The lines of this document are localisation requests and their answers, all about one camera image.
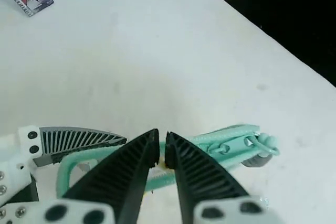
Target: ribbed rubber pad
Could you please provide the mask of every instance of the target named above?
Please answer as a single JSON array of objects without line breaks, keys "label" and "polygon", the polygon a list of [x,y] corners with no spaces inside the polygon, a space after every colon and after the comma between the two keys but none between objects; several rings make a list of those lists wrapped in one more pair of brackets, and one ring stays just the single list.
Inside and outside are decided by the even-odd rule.
[{"label": "ribbed rubber pad", "polygon": [[193,223],[194,207],[203,200],[248,195],[212,157],[175,133],[166,138],[165,163],[175,170],[183,223]]},{"label": "ribbed rubber pad", "polygon": [[78,127],[40,128],[43,156],[35,160],[38,166],[59,163],[72,152],[125,144],[127,139],[110,132]]},{"label": "ribbed rubber pad", "polygon": [[117,223],[135,224],[149,168],[159,156],[159,132],[151,130],[103,159],[64,198],[106,203]]}]

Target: white table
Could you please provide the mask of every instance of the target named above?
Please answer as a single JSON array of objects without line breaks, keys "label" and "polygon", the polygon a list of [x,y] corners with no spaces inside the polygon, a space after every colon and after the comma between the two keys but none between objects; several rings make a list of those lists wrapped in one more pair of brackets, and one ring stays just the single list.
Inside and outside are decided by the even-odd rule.
[{"label": "white table", "polygon": [[[233,175],[287,223],[334,217],[336,89],[223,0],[55,0],[32,18],[0,0],[0,20],[2,134],[257,124],[282,154]],[[42,198],[54,171],[40,172]],[[180,223],[179,212],[171,186],[145,197],[139,223]]]}]

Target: mint green handle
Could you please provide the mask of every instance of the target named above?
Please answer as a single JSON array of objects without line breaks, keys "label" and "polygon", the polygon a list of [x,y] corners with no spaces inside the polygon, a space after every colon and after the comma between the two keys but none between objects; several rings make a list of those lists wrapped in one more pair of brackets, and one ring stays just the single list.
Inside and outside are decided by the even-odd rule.
[{"label": "mint green handle", "polygon": [[[257,134],[259,127],[255,125],[233,125],[199,136],[186,137],[197,147],[205,151],[223,167],[231,169],[241,162],[256,155],[279,155],[277,140],[266,133]],[[113,153],[120,146],[103,147],[70,154],[63,158],[58,170],[56,191],[61,197],[69,189],[72,169],[81,162],[90,159],[102,159]],[[160,154],[164,155],[165,143],[160,143]],[[175,175],[167,170],[159,176],[147,181],[145,191],[155,190],[175,183]]]}]

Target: gray wheel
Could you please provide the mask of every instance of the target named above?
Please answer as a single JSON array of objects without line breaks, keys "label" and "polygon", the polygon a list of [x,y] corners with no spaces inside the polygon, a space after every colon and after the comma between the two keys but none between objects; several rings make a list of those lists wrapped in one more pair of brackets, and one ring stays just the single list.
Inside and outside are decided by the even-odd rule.
[{"label": "gray wheel", "polygon": [[273,155],[268,155],[267,157],[260,157],[259,155],[256,155],[243,161],[242,164],[246,167],[263,167],[272,159],[272,157]]}]

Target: white plastic part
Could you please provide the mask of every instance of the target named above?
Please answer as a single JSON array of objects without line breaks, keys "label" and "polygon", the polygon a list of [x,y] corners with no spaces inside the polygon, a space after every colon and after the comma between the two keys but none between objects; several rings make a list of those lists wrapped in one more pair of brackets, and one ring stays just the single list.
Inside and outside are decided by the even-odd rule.
[{"label": "white plastic part", "polygon": [[101,224],[115,224],[114,212],[109,205],[72,199],[7,204],[1,208],[6,214],[3,219],[0,219],[0,223],[8,223],[8,221],[15,224],[50,223],[50,221],[46,219],[46,213],[55,206],[64,206],[66,209],[64,215],[59,215],[59,219],[55,220],[55,223],[82,224],[88,213],[99,211],[103,214]]},{"label": "white plastic part", "polygon": [[[32,139],[28,137],[30,132],[36,132]],[[30,175],[37,168],[33,159],[42,154],[40,130],[36,126],[0,137],[0,206],[32,182]]]},{"label": "white plastic part", "polygon": [[[245,212],[241,208],[243,204],[255,204],[260,212]],[[206,217],[204,211],[217,209],[222,213],[221,217]],[[265,208],[258,197],[239,197],[222,200],[207,200],[199,203],[194,209],[195,224],[284,224],[284,222],[269,208]]]}]

